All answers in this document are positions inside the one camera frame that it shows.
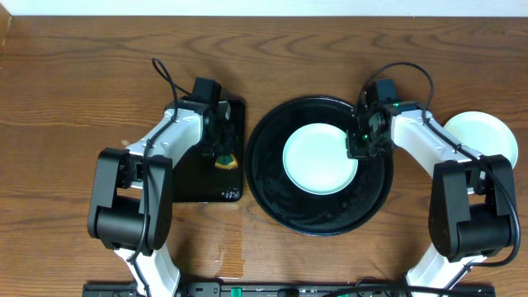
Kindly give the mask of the green and yellow sponge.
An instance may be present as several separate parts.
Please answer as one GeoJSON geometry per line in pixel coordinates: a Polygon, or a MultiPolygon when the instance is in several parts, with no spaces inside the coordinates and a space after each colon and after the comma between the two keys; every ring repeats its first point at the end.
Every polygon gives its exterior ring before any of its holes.
{"type": "Polygon", "coordinates": [[[221,170],[234,170],[239,167],[237,157],[233,153],[219,155],[214,166],[221,170]]]}

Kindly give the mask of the light blue plate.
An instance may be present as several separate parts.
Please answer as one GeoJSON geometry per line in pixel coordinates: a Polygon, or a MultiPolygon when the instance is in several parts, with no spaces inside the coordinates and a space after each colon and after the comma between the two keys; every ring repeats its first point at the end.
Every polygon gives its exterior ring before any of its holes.
{"type": "Polygon", "coordinates": [[[313,123],[298,128],[285,142],[282,153],[287,177],[300,190],[327,196],[355,179],[359,161],[347,157],[347,136],[340,128],[313,123]]]}
{"type": "Polygon", "coordinates": [[[462,144],[484,155],[501,154],[512,167],[516,166],[518,143],[510,128],[497,117],[481,111],[466,111],[449,119],[444,128],[462,144]]]}

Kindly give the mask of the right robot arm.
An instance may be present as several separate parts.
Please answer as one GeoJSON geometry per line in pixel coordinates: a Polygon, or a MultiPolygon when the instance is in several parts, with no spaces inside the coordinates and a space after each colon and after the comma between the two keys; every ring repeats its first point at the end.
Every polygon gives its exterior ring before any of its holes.
{"type": "Polygon", "coordinates": [[[346,132],[349,158],[376,158],[401,148],[432,179],[431,246],[406,273],[407,285],[445,293],[475,267],[505,266],[515,259],[521,225],[506,157],[486,156],[461,143],[425,106],[402,101],[390,79],[364,84],[356,119],[346,132]]]}

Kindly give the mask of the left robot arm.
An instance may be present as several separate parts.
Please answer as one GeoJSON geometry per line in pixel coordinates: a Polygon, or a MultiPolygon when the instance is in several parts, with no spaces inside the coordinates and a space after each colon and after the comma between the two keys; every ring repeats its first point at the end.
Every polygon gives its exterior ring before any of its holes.
{"type": "Polygon", "coordinates": [[[245,113],[242,98],[197,78],[143,138],[100,152],[87,231],[125,262],[134,282],[85,285],[83,295],[179,295],[181,272],[166,244],[172,207],[242,198],[245,113]]]}

